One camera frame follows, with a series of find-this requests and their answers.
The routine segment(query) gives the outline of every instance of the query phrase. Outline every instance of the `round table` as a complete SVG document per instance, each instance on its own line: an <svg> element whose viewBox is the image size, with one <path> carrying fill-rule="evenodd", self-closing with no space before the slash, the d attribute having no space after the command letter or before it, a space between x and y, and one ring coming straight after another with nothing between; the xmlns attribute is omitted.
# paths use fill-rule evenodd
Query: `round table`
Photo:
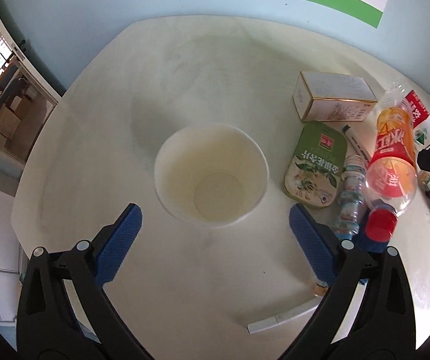
<svg viewBox="0 0 430 360"><path fill-rule="evenodd" d="M142 345L156 359L278 358L309 315L253 335L247 324L309 300L316 281L288 226L295 202L283 192L303 127L292 94L308 70L364 77L377 98L404 78L360 50L278 23L178 16L129 26L80 74L34 146L12 214L23 248L28 255L40 245L68 250L136 203L142 230L104 289ZM430 96L413 87L430 112ZM187 125L210 122L250 135L270 171L260 206L219 230L176 220L153 187L161 144ZM373 113L350 125L374 148ZM337 210L311 212L330 224ZM410 280L420 344L430 334L430 211L422 193L391 244ZM88 324L72 287L69 293ZM362 295L359 286L337 338L348 333Z"/></svg>

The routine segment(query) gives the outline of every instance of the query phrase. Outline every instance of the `gold trim box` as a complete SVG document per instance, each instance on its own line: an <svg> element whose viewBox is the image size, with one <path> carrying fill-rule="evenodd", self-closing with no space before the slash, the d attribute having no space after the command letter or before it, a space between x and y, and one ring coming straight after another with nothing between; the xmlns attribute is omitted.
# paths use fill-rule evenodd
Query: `gold trim box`
<svg viewBox="0 0 430 360"><path fill-rule="evenodd" d="M362 121L376 97L361 77L302 71L293 102L302 122Z"/></svg>

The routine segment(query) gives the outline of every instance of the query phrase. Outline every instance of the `white cylinder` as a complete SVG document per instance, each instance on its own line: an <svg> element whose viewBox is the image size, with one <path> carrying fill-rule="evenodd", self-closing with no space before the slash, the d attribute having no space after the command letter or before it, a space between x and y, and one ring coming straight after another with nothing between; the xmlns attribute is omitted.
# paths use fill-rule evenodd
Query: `white cylinder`
<svg viewBox="0 0 430 360"><path fill-rule="evenodd" d="M217 228L245 218L268 185L268 164L255 141L227 124L186 127L160 148L155 189L175 218Z"/></svg>

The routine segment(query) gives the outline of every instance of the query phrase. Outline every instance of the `blue gripper pad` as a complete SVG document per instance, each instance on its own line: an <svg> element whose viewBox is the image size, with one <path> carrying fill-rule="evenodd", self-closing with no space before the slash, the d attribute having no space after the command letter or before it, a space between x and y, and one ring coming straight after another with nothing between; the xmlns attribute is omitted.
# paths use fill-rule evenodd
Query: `blue gripper pad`
<svg viewBox="0 0 430 360"><path fill-rule="evenodd" d="M123 259L141 229L141 222L141 209L139 206L133 205L98 253L95 276L97 286L102 287L115 278Z"/></svg>
<svg viewBox="0 0 430 360"><path fill-rule="evenodd" d="M317 279L326 282L329 287L333 286L336 279L335 256L316 231L316 226L322 225L317 224L308 211L304 207L300 209L298 204L294 205L290 210L289 222L290 228L295 234Z"/></svg>
<svg viewBox="0 0 430 360"><path fill-rule="evenodd" d="M353 243L362 251L382 254L387 248L388 242L376 242L366 235L365 228L366 224L368 223L369 215L370 210L366 210L366 213L360 223L360 232L353 237Z"/></svg>

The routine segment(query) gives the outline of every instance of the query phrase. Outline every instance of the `marker pen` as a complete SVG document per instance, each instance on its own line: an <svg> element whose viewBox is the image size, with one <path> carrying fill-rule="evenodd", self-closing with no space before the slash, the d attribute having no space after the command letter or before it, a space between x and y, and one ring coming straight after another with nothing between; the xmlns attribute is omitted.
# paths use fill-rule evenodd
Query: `marker pen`
<svg viewBox="0 0 430 360"><path fill-rule="evenodd" d="M346 139L348 139L351 145L355 148L358 155L362 157L365 165L368 166L368 164L371 161L371 156L368 150L363 146L361 141L358 139L353 129L350 126L346 125L345 127L343 127L343 134L345 134Z"/></svg>

